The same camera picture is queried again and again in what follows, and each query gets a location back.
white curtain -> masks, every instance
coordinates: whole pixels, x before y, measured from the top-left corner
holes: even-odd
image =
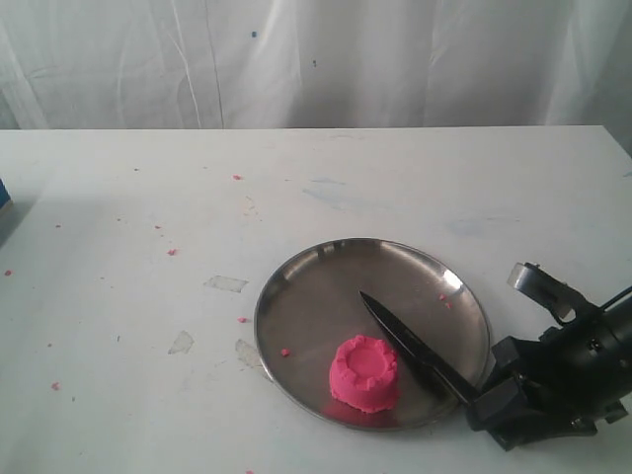
[[[603,123],[632,0],[0,0],[0,126]]]

pink play dough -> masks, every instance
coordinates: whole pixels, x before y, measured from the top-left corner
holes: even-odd
[[[329,370],[332,397],[365,413],[395,406],[397,355],[379,339],[358,335],[344,341]]]

metal plate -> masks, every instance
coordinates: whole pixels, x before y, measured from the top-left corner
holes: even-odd
[[[405,429],[447,414],[455,399],[431,379],[418,383],[403,361],[401,398],[393,410],[368,415],[331,397],[329,367],[338,345],[356,334],[385,339],[359,290],[378,299],[463,377],[478,383],[490,335],[472,292],[430,255],[374,239],[317,245],[272,275],[255,314],[257,346],[270,377],[314,415],[353,428]],[[291,356],[282,357],[283,348]]]

table surface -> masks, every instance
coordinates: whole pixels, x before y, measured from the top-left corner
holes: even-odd
[[[632,419],[509,453],[458,411],[355,432],[252,351],[270,274],[342,237],[444,261],[495,341],[552,325],[506,284],[515,262],[605,301],[632,276],[632,161],[603,128],[9,131],[0,150],[0,472],[629,472]]]

